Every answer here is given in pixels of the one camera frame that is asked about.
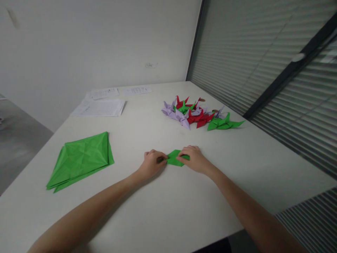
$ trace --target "lavender paper crane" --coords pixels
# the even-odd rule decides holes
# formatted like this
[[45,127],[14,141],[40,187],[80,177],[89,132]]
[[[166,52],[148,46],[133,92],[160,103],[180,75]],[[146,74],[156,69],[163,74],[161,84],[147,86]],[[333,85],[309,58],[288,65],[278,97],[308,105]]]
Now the lavender paper crane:
[[225,117],[221,115],[221,111],[225,108],[225,106],[221,107],[221,109],[214,115],[214,118],[224,119]]
[[208,115],[211,115],[211,114],[213,114],[214,112],[213,111],[207,111],[207,107],[204,109],[205,111],[204,111],[204,114],[208,114]]
[[196,105],[196,110],[194,112],[191,112],[191,115],[192,116],[198,116],[200,115],[201,111],[204,110],[204,112],[207,111],[207,107],[206,108],[201,108],[199,107],[199,101],[197,102],[197,105]]
[[173,101],[172,105],[168,105],[168,104],[164,101],[164,106],[165,106],[165,107],[164,107],[161,111],[163,112],[163,114],[169,116],[170,118],[175,119],[175,120],[178,120],[178,119],[177,119],[177,116],[176,116],[176,114],[175,114],[175,112],[174,112],[174,105],[176,104],[176,100],[177,100],[177,99],[175,99],[175,100]]
[[180,121],[183,127],[187,128],[188,130],[190,129],[190,124],[187,121],[187,119],[189,118],[189,112],[190,112],[190,109],[188,109],[187,113],[184,115],[182,112],[176,110],[177,120]]

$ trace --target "window blinds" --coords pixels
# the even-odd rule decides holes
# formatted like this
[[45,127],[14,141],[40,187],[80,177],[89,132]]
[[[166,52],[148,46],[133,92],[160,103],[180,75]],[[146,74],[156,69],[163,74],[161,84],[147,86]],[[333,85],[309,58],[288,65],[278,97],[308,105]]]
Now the window blinds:
[[337,188],[276,215],[308,252],[337,252]]
[[187,79],[243,115],[336,10],[334,0],[206,1]]
[[252,123],[337,179],[337,41],[328,45]]

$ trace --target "hand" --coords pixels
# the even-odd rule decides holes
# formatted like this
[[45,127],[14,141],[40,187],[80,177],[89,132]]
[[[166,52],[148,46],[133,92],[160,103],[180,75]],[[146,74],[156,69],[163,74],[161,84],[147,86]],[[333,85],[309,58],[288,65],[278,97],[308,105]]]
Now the hand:
[[142,180],[153,177],[161,167],[163,167],[168,159],[167,155],[163,152],[152,149],[150,152],[144,153],[144,161],[138,169],[138,173]]
[[[190,160],[181,157],[183,155],[188,155]],[[215,168],[215,166],[209,160],[207,160],[206,157],[204,157],[198,146],[189,145],[188,147],[184,147],[183,150],[178,154],[177,160],[187,165],[192,170],[205,175],[210,170]]]

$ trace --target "origami crane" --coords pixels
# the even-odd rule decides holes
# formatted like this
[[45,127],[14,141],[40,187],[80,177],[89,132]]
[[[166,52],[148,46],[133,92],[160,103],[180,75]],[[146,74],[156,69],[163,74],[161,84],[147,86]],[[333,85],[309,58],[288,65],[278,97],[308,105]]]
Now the origami crane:
[[230,129],[230,128],[236,128],[240,126],[245,121],[241,122],[234,122],[229,121],[230,113],[227,114],[226,118],[215,118],[211,120],[211,122],[208,125],[207,131],[213,130],[213,129]]
[[213,118],[214,114],[215,113],[213,113],[212,115],[204,114],[203,110],[201,110],[200,115],[193,116],[191,114],[191,111],[189,111],[189,117],[187,121],[189,122],[189,124],[197,122],[197,128],[203,127],[204,125],[206,125],[207,122],[209,122]]
[[215,113],[213,113],[212,115],[208,115],[208,114],[204,114],[203,112],[198,116],[199,117],[199,120],[198,120],[198,123],[197,123],[197,128],[199,127],[203,127],[204,125],[206,125],[206,123],[208,121],[210,121],[213,116],[214,116]]
[[165,115],[169,116],[172,119],[178,120],[177,116],[175,114],[176,111],[176,107],[174,106],[176,103],[176,99],[173,101],[172,105],[168,105],[165,101],[164,101],[164,108],[161,110]]
[[180,121],[180,123],[183,125],[183,127],[185,127],[188,130],[190,129],[190,124],[187,120],[188,117],[189,117],[189,111],[190,111],[190,109],[188,109],[186,115],[184,115],[181,111],[176,110],[177,120]]
[[201,107],[199,107],[199,101],[200,101],[200,99],[198,100],[197,104],[194,106],[195,111],[192,112],[192,115],[193,115],[193,116],[198,116],[198,115],[200,115],[200,113],[201,113],[202,111],[204,111],[204,112],[207,111],[207,107],[204,108],[204,109],[202,109]]
[[213,111],[207,111],[207,107],[204,109],[205,111],[204,111],[204,114],[208,114],[208,115],[211,115],[211,114],[213,114],[214,112]]
[[176,108],[177,109],[179,109],[180,107],[182,107],[183,106],[183,102],[184,102],[184,100],[183,101],[180,101],[179,100],[179,96],[176,96],[177,97],[177,106],[176,106]]
[[221,107],[221,109],[215,114],[214,118],[220,118],[224,119],[225,117],[221,114],[222,110],[224,109],[225,106]]
[[184,115],[187,113],[188,110],[192,110],[194,105],[186,106],[185,101],[183,101],[183,106],[178,109],[178,111],[182,112]]
[[191,110],[189,111],[189,117],[187,118],[187,121],[189,122],[189,124],[192,124],[193,122],[198,122],[201,117],[203,116],[203,110],[201,110],[201,114],[200,115],[197,115],[197,116],[194,116],[192,115],[191,113]]

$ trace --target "stack of papers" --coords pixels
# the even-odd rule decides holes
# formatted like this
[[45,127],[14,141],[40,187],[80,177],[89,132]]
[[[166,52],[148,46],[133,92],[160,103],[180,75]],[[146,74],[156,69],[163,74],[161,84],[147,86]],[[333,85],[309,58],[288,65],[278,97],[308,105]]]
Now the stack of papers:
[[86,95],[86,98],[97,100],[101,98],[116,97],[116,96],[119,96],[119,92],[117,88],[107,88],[107,89],[93,90],[91,92],[88,92]]
[[145,93],[150,93],[152,90],[148,87],[145,86],[140,86],[140,87],[133,87],[133,88],[124,88],[123,93],[124,96],[134,96],[134,95],[139,95],[139,94],[145,94]]
[[84,99],[71,114],[75,117],[118,117],[122,114],[125,101],[112,100],[88,100]]

